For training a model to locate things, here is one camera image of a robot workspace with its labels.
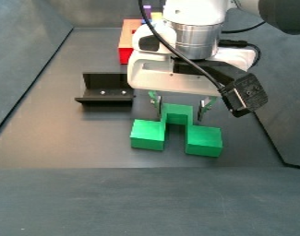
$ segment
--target black metal bracket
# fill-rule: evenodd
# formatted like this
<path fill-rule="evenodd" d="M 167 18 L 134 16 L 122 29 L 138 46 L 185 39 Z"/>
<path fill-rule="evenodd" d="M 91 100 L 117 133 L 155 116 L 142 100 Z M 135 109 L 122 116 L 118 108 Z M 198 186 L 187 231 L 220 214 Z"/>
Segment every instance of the black metal bracket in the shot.
<path fill-rule="evenodd" d="M 123 73 L 83 73 L 86 92 L 82 98 L 75 98 L 82 104 L 131 103 L 134 89 L 127 83 Z"/>

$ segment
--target white robot link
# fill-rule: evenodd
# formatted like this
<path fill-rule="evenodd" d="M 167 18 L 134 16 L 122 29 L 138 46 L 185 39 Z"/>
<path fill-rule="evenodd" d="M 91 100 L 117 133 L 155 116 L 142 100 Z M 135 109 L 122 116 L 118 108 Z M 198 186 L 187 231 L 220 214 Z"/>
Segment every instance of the white robot link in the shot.
<path fill-rule="evenodd" d="M 236 117 L 268 101 L 246 73 L 256 52 L 218 46 L 225 16 L 240 8 L 289 34 L 300 34 L 300 0 L 166 0 L 163 19 L 134 33 L 127 81 L 135 89 L 222 97 Z"/>

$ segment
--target gray floor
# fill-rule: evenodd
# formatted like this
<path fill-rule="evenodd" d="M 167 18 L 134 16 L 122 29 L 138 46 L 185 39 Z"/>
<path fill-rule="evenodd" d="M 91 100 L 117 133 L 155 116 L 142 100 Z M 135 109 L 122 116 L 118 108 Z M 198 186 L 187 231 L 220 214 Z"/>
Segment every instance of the gray floor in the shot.
<path fill-rule="evenodd" d="M 0 171 L 0 236 L 300 236 L 300 171 Z"/>
<path fill-rule="evenodd" d="M 146 91 L 134 107 L 106 111 L 74 101 L 83 72 L 125 72 L 118 64 L 119 29 L 75 29 L 0 130 L 0 168 L 278 167 L 277 154 L 253 115 L 236 119 L 220 100 L 202 124 L 222 129 L 218 159 L 183 154 L 183 130 L 169 126 L 163 152 L 130 148 L 134 118 L 155 119 Z M 202 97 L 163 93 L 193 105 Z"/>

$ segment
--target green block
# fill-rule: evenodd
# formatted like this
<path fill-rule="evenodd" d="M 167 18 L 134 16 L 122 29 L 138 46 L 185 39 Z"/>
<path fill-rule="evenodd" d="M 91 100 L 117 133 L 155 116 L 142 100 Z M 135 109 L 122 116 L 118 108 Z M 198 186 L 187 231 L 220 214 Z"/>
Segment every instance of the green block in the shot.
<path fill-rule="evenodd" d="M 220 128 L 190 125 L 186 132 L 185 153 L 217 158 L 222 152 Z"/>
<path fill-rule="evenodd" d="M 185 153 L 218 157 L 222 151 L 222 137 L 218 128 L 193 125 L 193 107 L 165 103 L 159 122 L 134 120 L 130 135 L 131 147 L 163 150 L 166 124 L 182 124 L 185 131 Z"/>
<path fill-rule="evenodd" d="M 163 104 L 162 121 L 167 124 L 193 124 L 193 107 L 178 104 Z"/>
<path fill-rule="evenodd" d="M 131 147 L 163 150 L 165 130 L 166 126 L 161 122 L 134 120 L 133 132 L 130 135 Z"/>

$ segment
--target black cable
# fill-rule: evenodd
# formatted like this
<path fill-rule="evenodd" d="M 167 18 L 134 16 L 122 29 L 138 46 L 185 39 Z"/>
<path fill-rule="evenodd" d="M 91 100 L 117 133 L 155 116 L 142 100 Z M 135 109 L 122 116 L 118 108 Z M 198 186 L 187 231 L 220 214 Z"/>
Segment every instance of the black cable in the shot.
<path fill-rule="evenodd" d="M 169 51 L 171 51 L 183 61 L 185 63 L 187 63 L 195 70 L 197 72 L 203 75 L 214 84 L 214 86 L 221 89 L 222 85 L 215 81 L 215 79 L 213 78 L 213 76 L 193 62 L 190 61 L 179 52 L 178 50 L 175 50 L 170 44 L 166 42 L 166 40 L 162 38 L 162 36 L 158 34 L 158 32 L 155 31 L 154 27 L 150 24 L 150 21 L 147 19 L 146 13 L 145 13 L 145 9 L 143 9 L 143 1 L 138 0 L 138 7 L 139 7 L 139 11 L 142 14 L 142 18 L 145 19 L 145 22 L 150 28 L 150 31 L 154 35 L 154 37 L 157 38 L 157 40 L 163 44 L 163 46 L 169 49 Z"/>
<path fill-rule="evenodd" d="M 253 66 L 258 63 L 258 61 L 260 61 L 260 59 L 261 59 L 261 49 L 260 49 L 260 47 L 258 47 L 257 45 L 254 45 L 254 44 L 252 44 L 252 43 L 248 43 L 246 46 L 248 46 L 248 47 L 252 47 L 252 48 L 256 50 L 256 52 L 257 52 L 256 60 L 254 60 L 254 62 L 253 62 L 253 65 L 250 66 L 250 67 L 253 67 Z"/>
<path fill-rule="evenodd" d="M 233 41 L 233 40 L 220 40 L 218 41 L 218 47 L 224 47 L 224 48 L 245 48 L 245 47 L 252 47 L 254 49 L 256 53 L 256 60 L 252 64 L 250 67 L 253 67 L 260 59 L 261 59 L 261 49 L 257 45 L 248 43 L 246 41 Z"/>
<path fill-rule="evenodd" d="M 242 32 L 246 32 L 246 31 L 250 31 L 253 30 L 254 28 L 257 28 L 258 26 L 261 26 L 262 24 L 265 23 L 265 21 L 262 21 L 258 25 L 253 26 L 253 27 L 249 27 L 249 28 L 245 28 L 245 29 L 237 29 L 237 30 L 224 30 L 222 33 L 224 34 L 230 34 L 230 33 L 242 33 Z"/>

